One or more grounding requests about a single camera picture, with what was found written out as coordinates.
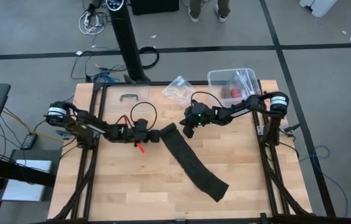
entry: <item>black box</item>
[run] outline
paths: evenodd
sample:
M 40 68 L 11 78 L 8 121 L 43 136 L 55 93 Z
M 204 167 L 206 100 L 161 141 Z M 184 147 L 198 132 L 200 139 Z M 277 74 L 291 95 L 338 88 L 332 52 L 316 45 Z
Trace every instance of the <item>black box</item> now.
M 130 0 L 134 15 L 179 10 L 179 0 Z

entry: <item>plastic container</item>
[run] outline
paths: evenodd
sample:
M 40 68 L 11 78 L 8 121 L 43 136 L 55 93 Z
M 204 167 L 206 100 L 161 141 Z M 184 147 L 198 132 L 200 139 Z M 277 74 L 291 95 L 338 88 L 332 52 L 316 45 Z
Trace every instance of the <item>plastic container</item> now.
M 238 104 L 250 95 L 261 94 L 256 75 L 250 68 L 210 71 L 207 81 L 211 94 L 225 107 Z M 218 105 L 215 99 L 212 101 L 213 105 Z
M 149 85 L 138 86 L 111 86 L 107 89 L 107 102 L 105 110 L 109 112 L 130 113 L 131 108 L 139 102 L 150 102 L 151 87 Z M 143 113 L 149 111 L 150 106 L 141 104 L 134 112 Z
M 162 93 L 172 100 L 178 101 L 181 106 L 190 105 L 190 96 L 195 92 L 195 88 L 182 76 L 177 77 L 168 85 Z

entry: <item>black cloth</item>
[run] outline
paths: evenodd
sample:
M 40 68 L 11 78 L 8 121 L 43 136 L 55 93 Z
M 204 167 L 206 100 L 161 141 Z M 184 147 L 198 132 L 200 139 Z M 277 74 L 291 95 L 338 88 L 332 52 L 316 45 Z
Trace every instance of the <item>black cloth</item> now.
M 224 197 L 228 184 L 202 164 L 174 123 L 161 130 L 161 138 L 196 187 L 219 202 Z

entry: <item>yellow cable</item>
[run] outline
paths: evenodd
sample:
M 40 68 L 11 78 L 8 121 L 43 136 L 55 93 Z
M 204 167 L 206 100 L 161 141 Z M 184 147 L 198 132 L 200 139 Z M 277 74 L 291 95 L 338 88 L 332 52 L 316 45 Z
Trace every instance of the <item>yellow cable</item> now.
M 28 127 L 28 125 L 26 125 L 22 120 L 18 119 L 16 116 L 14 116 L 13 114 L 11 114 L 10 112 L 8 111 L 5 111 L 3 110 L 2 111 L 3 113 L 5 113 L 6 115 L 14 118 L 16 121 L 18 121 L 23 127 L 25 127 L 30 133 L 33 133 L 33 134 L 37 134 L 39 136 L 42 136 L 42 137 L 45 137 L 45 138 L 49 138 L 49 139 L 52 139 L 52 140 L 56 140 L 56 141 L 59 141 L 59 142 L 63 142 L 63 140 L 61 139 L 57 139 L 57 138 L 54 138 L 52 136 L 49 136 L 49 135 L 46 135 L 44 133 L 40 133 L 40 132 L 37 132 L 37 131 L 34 131 L 33 129 L 31 129 L 30 127 Z

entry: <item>red object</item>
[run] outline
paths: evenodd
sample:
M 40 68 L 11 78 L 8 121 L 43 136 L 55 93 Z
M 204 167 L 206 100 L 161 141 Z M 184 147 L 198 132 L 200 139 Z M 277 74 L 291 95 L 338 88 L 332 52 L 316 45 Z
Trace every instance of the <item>red object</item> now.
M 240 97 L 242 97 L 242 94 L 241 94 L 241 92 L 239 90 L 232 89 L 231 90 L 231 96 L 232 96 L 232 98 L 240 98 Z
M 143 146 L 140 143 L 137 143 L 136 145 L 139 148 L 139 150 L 141 150 L 142 153 L 145 152 L 145 149 L 143 148 Z

